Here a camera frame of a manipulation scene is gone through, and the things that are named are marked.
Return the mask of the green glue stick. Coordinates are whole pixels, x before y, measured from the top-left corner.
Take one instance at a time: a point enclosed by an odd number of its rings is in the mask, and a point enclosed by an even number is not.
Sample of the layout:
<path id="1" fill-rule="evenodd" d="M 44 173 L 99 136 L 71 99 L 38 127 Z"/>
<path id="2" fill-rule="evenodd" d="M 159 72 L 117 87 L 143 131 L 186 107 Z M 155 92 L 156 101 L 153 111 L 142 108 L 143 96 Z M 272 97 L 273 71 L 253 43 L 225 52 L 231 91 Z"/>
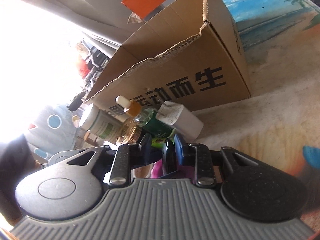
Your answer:
<path id="1" fill-rule="evenodd" d="M 151 147 L 157 149 L 163 149 L 167 146 L 168 141 L 170 138 L 152 138 L 151 139 Z"/>

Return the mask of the black cylindrical tube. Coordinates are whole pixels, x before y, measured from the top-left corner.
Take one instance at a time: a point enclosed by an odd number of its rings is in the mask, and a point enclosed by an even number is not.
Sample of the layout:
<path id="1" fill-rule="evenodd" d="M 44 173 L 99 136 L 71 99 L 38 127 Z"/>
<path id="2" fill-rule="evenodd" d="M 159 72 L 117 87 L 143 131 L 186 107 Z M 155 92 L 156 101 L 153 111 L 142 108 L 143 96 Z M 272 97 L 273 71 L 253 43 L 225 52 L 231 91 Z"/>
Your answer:
<path id="1" fill-rule="evenodd" d="M 175 146 L 171 139 L 165 139 L 162 147 L 162 170 L 164 175 L 177 170 Z"/>

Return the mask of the green dropper bottle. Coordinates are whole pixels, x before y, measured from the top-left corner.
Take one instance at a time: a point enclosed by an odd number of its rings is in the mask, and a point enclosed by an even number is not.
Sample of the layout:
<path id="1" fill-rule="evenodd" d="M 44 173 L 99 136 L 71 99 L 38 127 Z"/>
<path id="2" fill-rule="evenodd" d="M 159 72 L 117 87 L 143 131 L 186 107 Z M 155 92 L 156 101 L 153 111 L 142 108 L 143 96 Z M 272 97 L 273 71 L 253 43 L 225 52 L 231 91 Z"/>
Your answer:
<path id="1" fill-rule="evenodd" d="M 139 127 L 153 135 L 155 138 L 169 138 L 174 129 L 156 118 L 154 108 L 143 108 L 135 100 L 129 100 L 122 95 L 116 97 L 116 103 L 123 107 L 124 113 L 134 118 Z"/>

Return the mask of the grey blue dotted rug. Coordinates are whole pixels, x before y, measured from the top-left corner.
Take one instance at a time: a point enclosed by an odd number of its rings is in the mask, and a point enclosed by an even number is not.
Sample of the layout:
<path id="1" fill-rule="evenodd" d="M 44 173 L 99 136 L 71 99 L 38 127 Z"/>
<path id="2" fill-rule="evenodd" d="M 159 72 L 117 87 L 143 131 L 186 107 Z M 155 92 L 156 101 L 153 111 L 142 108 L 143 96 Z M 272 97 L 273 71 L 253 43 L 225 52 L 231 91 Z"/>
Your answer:
<path id="1" fill-rule="evenodd" d="M 24 132 L 30 150 L 46 160 L 61 151 L 72 150 L 78 131 L 72 116 L 65 106 L 45 108 Z"/>

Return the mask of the white green label bottle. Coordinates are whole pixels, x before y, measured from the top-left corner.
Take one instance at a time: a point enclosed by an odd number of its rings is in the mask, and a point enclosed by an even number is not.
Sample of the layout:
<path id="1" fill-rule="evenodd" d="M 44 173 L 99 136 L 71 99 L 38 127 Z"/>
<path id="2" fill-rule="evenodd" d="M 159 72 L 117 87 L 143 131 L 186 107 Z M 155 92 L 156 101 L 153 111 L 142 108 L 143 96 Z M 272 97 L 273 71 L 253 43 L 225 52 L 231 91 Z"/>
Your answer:
<path id="1" fill-rule="evenodd" d="M 93 103 L 85 109 L 79 121 L 80 128 L 114 145 L 122 125 L 121 121 Z"/>

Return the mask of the brown cardboard box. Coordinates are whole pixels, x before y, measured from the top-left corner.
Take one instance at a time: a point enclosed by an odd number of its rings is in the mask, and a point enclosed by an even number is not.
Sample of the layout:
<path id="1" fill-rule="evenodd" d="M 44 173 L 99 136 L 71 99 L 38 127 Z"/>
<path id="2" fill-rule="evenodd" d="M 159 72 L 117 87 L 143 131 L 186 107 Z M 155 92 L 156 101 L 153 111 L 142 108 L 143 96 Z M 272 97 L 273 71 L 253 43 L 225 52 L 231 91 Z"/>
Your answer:
<path id="1" fill-rule="evenodd" d="M 251 96 L 244 49 L 222 0 L 176 0 L 115 52 L 86 102 L 118 120 L 116 97 L 158 108 L 164 101 L 197 111 Z"/>

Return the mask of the black exercise machine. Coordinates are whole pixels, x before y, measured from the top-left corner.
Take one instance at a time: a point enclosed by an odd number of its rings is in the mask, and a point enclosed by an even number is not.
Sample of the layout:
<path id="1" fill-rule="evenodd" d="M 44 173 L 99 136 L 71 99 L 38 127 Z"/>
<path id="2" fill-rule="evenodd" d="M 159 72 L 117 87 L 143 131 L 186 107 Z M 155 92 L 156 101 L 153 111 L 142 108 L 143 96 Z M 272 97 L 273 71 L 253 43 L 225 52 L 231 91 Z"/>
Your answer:
<path id="1" fill-rule="evenodd" d="M 67 106 L 70 112 L 75 112 L 81 107 L 110 59 L 95 46 L 90 46 L 84 39 L 81 39 L 76 47 L 79 54 L 76 66 L 82 79 L 82 91 Z"/>

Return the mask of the beach print table mat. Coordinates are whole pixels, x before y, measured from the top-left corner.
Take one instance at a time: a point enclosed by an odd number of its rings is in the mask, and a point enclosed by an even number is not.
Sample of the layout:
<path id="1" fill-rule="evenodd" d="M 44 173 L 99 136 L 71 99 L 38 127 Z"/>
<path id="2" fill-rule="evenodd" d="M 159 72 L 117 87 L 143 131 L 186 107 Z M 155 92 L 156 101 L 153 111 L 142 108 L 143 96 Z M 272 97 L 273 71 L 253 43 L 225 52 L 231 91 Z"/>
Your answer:
<path id="1" fill-rule="evenodd" d="M 319 7 L 310 0 L 224 0 L 244 45 L 252 96 L 198 112 L 198 141 L 234 147 L 308 188 L 303 220 L 319 226 Z"/>

